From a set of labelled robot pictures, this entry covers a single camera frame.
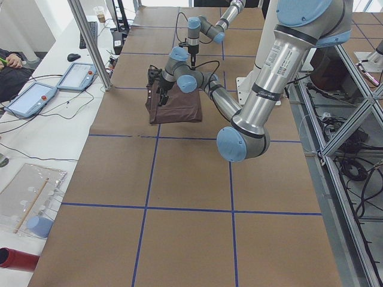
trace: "black keyboard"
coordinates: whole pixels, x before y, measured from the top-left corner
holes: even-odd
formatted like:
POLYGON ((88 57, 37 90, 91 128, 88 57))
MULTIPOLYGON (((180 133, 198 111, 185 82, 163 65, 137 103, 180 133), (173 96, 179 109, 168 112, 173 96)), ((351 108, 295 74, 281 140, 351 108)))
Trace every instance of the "black keyboard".
MULTIPOLYGON (((95 42, 97 44, 97 28, 98 28, 98 23, 95 21, 88 22, 88 26, 90 29, 90 33, 92 34, 93 39, 95 39, 95 42)), ((84 40, 84 37, 80 33, 80 49, 85 49, 86 48, 86 43, 84 40)))

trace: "white table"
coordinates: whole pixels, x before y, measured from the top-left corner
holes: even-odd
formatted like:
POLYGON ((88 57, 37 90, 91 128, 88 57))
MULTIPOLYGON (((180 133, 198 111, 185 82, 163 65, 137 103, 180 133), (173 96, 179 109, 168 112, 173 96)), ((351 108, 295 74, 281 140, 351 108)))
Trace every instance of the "white table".
MULTIPOLYGON (((88 20, 96 19, 96 16, 88 17, 88 20)), ((108 21, 106 24, 107 26, 111 26, 113 22, 108 21)), ((102 60, 106 64, 110 56, 108 51, 113 51, 113 39, 109 29, 105 28, 102 30, 103 28, 104 25, 99 23, 98 47, 102 60)), ((81 55, 81 58, 76 62, 92 63, 88 50, 80 50, 78 48, 79 34, 80 32, 76 23, 74 21, 71 22, 53 45, 52 49, 47 53, 44 60, 40 63, 39 67, 34 72, 33 77, 49 74, 64 74, 71 64, 66 60, 69 53, 78 53, 81 55)), ((39 78, 38 81, 55 86, 59 81, 59 77, 39 78)), ((47 114, 57 113, 64 117, 71 117, 76 113, 80 106, 89 102, 92 97, 94 97, 94 99, 84 106, 73 119, 66 120, 57 115, 51 117, 37 116, 31 122, 15 131, 0 134, 0 142, 33 157, 73 158, 77 160, 87 139, 89 127, 93 123, 104 95, 104 87, 101 80, 97 78, 87 91, 92 96, 87 93, 82 93, 74 100, 70 99, 76 96, 77 93, 59 91, 42 110, 42 112, 48 111, 63 102, 69 101, 69 103, 62 105, 47 114)), ((25 122, 25 120, 20 120, 13 123, 5 123, 15 119, 15 116, 5 113, 2 118, 0 118, 0 133, 13 129, 25 122)), ((0 146, 0 153, 6 155, 10 159, 8 165, 0 168, 0 191, 2 191, 15 177, 16 173, 25 163, 37 164, 66 171, 66 179, 60 187, 62 191, 65 191, 77 164, 76 162, 70 161, 41 161, 30 159, 16 151, 6 149, 3 146, 0 146)), ((40 254, 44 244, 45 240, 0 231, 0 247, 8 247, 32 254, 40 254)), ((28 285, 31 277, 32 273, 29 272, 0 268, 0 286, 24 287, 28 285)))

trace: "black mouse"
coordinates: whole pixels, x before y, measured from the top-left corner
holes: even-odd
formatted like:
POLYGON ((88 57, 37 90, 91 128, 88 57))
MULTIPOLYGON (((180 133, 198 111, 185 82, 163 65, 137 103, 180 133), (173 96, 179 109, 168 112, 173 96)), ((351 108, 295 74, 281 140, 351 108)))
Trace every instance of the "black mouse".
POLYGON ((80 58, 81 56, 79 54, 74 54, 74 53, 71 53, 68 55, 68 57, 66 58, 69 62, 73 62, 75 60, 77 60, 78 58, 80 58))

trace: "brown cloth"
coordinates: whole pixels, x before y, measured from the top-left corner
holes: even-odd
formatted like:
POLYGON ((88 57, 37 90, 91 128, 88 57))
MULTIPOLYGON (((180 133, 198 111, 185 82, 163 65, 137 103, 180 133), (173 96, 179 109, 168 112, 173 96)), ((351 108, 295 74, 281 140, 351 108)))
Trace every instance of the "brown cloth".
POLYGON ((179 123, 182 121, 196 123, 202 121, 201 101, 198 89, 183 93, 177 84, 168 91, 168 102, 159 106, 160 94, 157 93, 158 81, 153 86, 147 85, 148 99, 145 104, 151 124, 179 123))

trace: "red cylinder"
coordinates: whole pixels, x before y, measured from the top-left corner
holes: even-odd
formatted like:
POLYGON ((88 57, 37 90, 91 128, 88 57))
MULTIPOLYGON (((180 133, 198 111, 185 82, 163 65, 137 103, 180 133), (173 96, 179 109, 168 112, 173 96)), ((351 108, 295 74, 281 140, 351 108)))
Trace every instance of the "red cylinder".
POLYGON ((40 256, 22 251, 0 248, 0 267, 33 272, 40 256))

